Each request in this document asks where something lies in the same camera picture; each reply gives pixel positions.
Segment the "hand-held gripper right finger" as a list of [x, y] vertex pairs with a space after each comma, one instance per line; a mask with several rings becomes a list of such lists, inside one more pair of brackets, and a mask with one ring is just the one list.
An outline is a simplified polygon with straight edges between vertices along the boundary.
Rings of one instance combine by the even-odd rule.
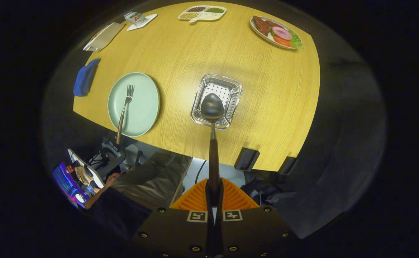
[[278, 209], [260, 206], [229, 180], [220, 180], [215, 253], [222, 258], [279, 258], [298, 241]]

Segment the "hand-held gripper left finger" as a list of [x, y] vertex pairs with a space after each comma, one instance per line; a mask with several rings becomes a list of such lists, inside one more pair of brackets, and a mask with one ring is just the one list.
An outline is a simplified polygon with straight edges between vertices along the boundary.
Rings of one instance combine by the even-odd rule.
[[169, 207], [155, 208], [132, 237], [150, 258], [208, 258], [214, 215], [206, 196], [207, 179]]

